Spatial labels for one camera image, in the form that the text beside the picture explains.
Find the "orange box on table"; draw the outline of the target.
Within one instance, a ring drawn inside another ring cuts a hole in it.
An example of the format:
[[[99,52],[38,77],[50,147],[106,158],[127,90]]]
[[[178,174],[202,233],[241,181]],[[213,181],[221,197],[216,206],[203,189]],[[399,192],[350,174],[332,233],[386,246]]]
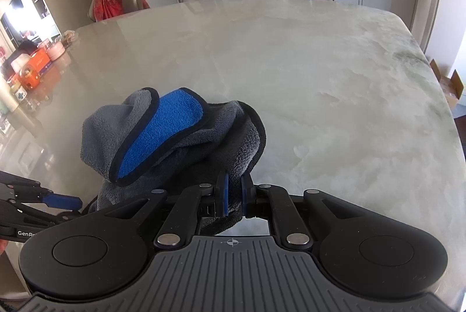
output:
[[[51,59],[43,48],[38,48],[33,54],[21,53],[12,61],[12,68],[26,89],[35,89],[40,84],[42,75],[51,66]]]

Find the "cardboard box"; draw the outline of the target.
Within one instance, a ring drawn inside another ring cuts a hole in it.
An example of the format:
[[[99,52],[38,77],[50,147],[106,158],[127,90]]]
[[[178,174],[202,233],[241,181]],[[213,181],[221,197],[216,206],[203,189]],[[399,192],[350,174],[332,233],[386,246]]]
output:
[[[450,78],[442,75],[434,59],[430,61],[430,67],[435,74],[435,78],[437,78],[437,81],[439,82],[442,88],[443,94],[446,97],[446,101],[450,110],[454,110],[454,108],[456,108],[456,105],[458,105],[463,91],[465,89],[465,86],[462,83],[459,74],[455,70]]]

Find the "grey and blue microfibre towel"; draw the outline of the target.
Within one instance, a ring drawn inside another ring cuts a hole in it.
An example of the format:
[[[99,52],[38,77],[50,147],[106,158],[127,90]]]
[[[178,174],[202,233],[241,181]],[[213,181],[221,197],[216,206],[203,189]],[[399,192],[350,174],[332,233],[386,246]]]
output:
[[[241,178],[252,172],[266,144],[258,113],[241,101],[210,104],[193,90],[164,96],[146,87],[119,105],[104,105],[82,126],[81,160],[103,177],[93,213],[154,189],[180,194],[228,175],[228,215],[201,224],[218,234],[240,222]]]

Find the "pink round container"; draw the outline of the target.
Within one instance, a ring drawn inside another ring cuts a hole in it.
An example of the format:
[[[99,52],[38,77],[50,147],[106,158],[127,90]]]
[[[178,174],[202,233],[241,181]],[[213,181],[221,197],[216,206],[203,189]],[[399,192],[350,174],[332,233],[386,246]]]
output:
[[[47,40],[43,43],[43,47],[51,61],[56,61],[66,51],[65,46],[60,40]]]

